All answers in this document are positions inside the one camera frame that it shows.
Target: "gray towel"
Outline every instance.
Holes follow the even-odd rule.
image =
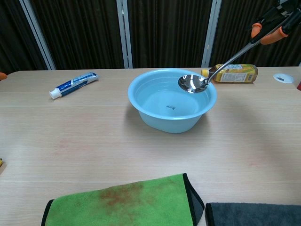
[[[301,226],[301,206],[207,203],[208,226]]]

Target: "bottle cap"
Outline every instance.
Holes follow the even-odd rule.
[[[49,92],[49,95],[51,96],[52,99],[56,99],[56,98],[62,96],[62,94],[60,93],[60,90],[58,88],[55,88],[54,90]]]
[[[301,91],[301,82],[300,82],[299,85],[297,86],[297,89]]]
[[[209,70],[208,70],[208,69],[202,69],[202,70],[201,70],[201,75],[202,75],[202,76],[204,76],[204,77],[207,78],[207,77],[208,77],[208,74],[209,74]]]

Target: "white metal frame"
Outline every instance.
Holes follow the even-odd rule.
[[[116,0],[124,68],[133,68],[127,0]]]
[[[212,1],[201,67],[209,66],[221,5],[222,0]]]
[[[27,18],[27,21],[29,23],[29,26],[32,30],[34,38],[36,39],[38,47],[41,51],[41,54],[43,56],[43,59],[44,59],[45,64],[47,66],[47,69],[48,70],[55,70],[55,64],[54,64],[53,59],[51,57],[48,46],[45,42],[43,33],[42,33],[42,31],[40,29],[40,26],[37,22],[36,16],[33,12],[30,1],[29,0],[19,0],[19,1],[20,1],[21,6],[22,6],[22,9],[25,13],[25,16]]]

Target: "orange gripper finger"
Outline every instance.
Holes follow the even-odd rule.
[[[262,29],[262,25],[260,23],[254,23],[252,25],[251,38],[254,38]]]
[[[282,31],[282,27],[279,27],[276,31],[274,31],[272,34],[268,34],[266,36],[264,36],[261,40],[260,43],[262,45],[269,45],[271,43],[274,43],[276,41],[279,41],[280,39],[283,39],[285,37],[287,37],[288,34],[285,34]]]
[[[0,72],[0,80],[6,79],[7,77],[5,73]]]

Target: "green towel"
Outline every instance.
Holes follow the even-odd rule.
[[[204,204],[186,174],[49,201],[42,226],[196,226]]]
[[[301,206],[207,203],[208,226],[301,226]]]

